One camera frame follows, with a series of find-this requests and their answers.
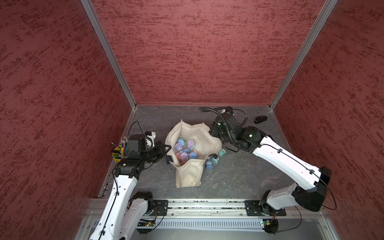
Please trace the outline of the cream canvas tote bag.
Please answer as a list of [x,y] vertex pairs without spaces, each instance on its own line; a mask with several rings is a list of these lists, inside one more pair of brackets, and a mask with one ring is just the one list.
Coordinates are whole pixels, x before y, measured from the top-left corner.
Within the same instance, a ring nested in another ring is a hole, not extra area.
[[200,186],[206,159],[222,149],[221,141],[209,131],[204,123],[190,125],[180,121],[168,133],[165,143],[172,149],[167,156],[176,168],[177,188]]

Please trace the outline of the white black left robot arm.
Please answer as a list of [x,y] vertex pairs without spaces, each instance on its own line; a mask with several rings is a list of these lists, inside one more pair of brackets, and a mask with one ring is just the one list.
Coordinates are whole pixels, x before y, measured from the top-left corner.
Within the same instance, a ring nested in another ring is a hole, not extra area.
[[172,149],[158,141],[150,148],[123,147],[121,159],[112,170],[113,187],[101,219],[90,240],[129,240],[136,230],[139,221],[154,209],[151,193],[132,192],[136,187],[145,164],[156,163]]

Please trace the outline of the small black device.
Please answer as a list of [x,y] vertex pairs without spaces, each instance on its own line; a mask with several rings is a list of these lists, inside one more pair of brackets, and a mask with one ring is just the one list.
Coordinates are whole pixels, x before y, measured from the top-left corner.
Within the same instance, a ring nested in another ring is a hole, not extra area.
[[255,118],[254,124],[257,125],[257,124],[263,123],[263,122],[265,122],[267,120],[268,120],[267,116],[258,116],[258,117]]

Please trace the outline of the purple hourglass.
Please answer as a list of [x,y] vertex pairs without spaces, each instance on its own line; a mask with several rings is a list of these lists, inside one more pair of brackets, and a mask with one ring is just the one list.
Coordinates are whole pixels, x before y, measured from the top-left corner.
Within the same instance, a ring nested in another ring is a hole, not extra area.
[[182,146],[180,143],[176,143],[175,148],[177,153],[181,154],[181,160],[184,161],[188,157],[188,153],[186,153],[184,146]]
[[196,147],[194,140],[188,140],[187,141],[187,147],[190,151],[193,151]]

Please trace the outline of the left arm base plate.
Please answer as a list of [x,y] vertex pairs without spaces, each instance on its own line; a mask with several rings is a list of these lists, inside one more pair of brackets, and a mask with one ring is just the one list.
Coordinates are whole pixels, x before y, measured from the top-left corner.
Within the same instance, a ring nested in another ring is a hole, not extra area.
[[168,200],[153,200],[148,201],[148,208],[144,216],[166,216],[168,213]]

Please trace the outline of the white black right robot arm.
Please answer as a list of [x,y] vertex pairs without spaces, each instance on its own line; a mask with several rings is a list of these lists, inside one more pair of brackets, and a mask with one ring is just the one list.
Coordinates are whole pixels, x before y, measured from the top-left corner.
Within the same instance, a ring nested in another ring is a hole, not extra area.
[[210,135],[233,146],[233,152],[244,151],[253,154],[290,177],[294,183],[280,190],[268,190],[257,206],[257,213],[273,216],[286,207],[300,206],[311,212],[324,207],[329,190],[332,171],[327,167],[318,168],[291,154],[279,146],[271,136],[253,126],[245,126],[247,119],[238,123],[236,109],[232,107],[207,108],[200,112],[216,114]]

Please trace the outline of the purple hourglass front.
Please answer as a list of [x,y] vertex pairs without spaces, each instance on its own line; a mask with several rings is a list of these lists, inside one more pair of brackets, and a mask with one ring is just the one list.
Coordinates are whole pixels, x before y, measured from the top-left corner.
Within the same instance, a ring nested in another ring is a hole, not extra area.
[[190,151],[193,151],[196,147],[194,140],[188,140],[187,141],[187,147]]

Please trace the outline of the yellow pencil holder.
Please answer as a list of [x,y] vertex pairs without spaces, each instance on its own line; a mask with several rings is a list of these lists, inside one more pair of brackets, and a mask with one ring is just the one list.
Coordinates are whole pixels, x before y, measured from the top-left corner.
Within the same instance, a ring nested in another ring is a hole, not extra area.
[[119,145],[111,142],[111,144],[115,147],[112,150],[112,158],[115,163],[120,162],[122,159],[128,156],[128,150],[129,150],[128,140],[129,140],[128,137],[122,137]]

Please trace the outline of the purple hourglass back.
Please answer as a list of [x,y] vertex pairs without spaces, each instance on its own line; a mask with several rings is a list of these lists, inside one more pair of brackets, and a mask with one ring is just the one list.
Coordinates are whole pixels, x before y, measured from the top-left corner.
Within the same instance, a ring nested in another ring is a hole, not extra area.
[[184,161],[188,157],[188,153],[186,153],[184,146],[182,146],[180,143],[176,143],[175,148],[177,153],[181,154],[181,160]]

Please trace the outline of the aluminium front rail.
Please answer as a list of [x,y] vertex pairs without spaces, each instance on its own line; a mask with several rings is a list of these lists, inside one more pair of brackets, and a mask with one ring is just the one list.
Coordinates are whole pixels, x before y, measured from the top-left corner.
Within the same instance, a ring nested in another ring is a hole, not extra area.
[[247,201],[243,199],[168,199],[168,205],[161,207],[158,216],[162,210],[166,211],[167,218],[303,218],[320,219],[328,218],[329,214],[325,209],[319,212],[311,212],[300,206],[286,207],[278,213],[268,216],[257,212],[256,201]]

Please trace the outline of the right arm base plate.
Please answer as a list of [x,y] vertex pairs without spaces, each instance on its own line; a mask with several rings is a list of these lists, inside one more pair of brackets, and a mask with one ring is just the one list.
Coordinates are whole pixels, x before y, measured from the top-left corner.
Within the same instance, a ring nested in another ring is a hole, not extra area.
[[261,204],[260,201],[247,200],[244,201],[247,216],[249,217],[285,217],[285,209],[275,210],[268,204]]

